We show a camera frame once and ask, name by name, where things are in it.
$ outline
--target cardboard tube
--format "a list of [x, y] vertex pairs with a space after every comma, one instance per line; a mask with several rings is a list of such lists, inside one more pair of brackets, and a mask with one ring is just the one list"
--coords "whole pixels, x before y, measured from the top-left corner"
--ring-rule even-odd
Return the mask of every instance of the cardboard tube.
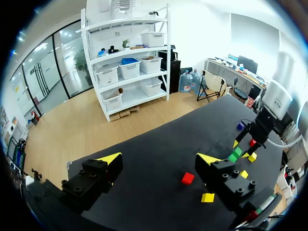
[[123, 88], [119, 88], [119, 89], [115, 90], [115, 91], [107, 98], [107, 100], [108, 100], [108, 99], [111, 99], [111, 98], [113, 98], [113, 97], [115, 97], [115, 96], [118, 96], [118, 95], [120, 95], [120, 94], [122, 94], [122, 93], [123, 93]]

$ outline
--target computer monitor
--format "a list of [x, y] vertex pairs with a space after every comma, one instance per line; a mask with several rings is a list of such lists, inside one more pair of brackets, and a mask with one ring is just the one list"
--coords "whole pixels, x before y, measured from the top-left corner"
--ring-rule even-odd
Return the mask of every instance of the computer monitor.
[[257, 73], [258, 64], [255, 61], [248, 59], [244, 56], [239, 56], [237, 65], [239, 66], [240, 64], [243, 64], [244, 69], [247, 69], [248, 71], [254, 74]]

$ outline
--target green cube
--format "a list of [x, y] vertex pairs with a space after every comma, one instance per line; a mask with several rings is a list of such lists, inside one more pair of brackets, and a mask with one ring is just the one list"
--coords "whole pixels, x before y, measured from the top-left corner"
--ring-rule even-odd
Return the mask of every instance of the green cube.
[[237, 148], [233, 151], [232, 154], [238, 159], [238, 158], [241, 157], [242, 150], [241, 150], [239, 147], [237, 147]]
[[231, 162], [233, 162], [233, 163], [235, 163], [235, 162], [237, 161], [236, 156], [233, 155], [233, 154], [229, 155], [228, 159], [229, 159]]

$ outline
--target yellow cube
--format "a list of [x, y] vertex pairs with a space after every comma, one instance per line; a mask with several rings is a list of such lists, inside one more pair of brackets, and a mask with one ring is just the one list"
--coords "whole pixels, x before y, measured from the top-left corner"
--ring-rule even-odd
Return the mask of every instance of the yellow cube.
[[257, 159], [257, 154], [255, 154], [255, 153], [252, 153], [252, 154], [250, 155], [250, 157], [248, 158], [248, 160], [249, 160], [250, 162], [254, 162], [256, 159]]
[[204, 193], [202, 194], [201, 202], [211, 203], [214, 201], [215, 193]]
[[242, 171], [240, 175], [244, 177], [245, 179], [248, 177], [248, 173], [246, 172], [246, 170]]

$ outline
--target glass door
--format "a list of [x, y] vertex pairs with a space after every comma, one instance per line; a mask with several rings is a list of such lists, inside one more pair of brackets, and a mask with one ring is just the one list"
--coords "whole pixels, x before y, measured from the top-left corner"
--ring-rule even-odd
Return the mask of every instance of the glass door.
[[79, 21], [54, 34], [59, 69], [70, 97], [93, 88], [80, 29]]
[[51, 37], [27, 56], [23, 67], [29, 91], [42, 114], [68, 100], [55, 62]]
[[31, 112], [35, 111], [38, 116], [40, 116], [39, 111], [35, 108], [35, 105], [31, 99], [29, 89], [26, 86], [23, 71], [21, 66], [19, 66], [10, 79], [12, 85], [13, 93], [17, 99], [18, 107], [23, 113], [26, 121], [32, 118]]

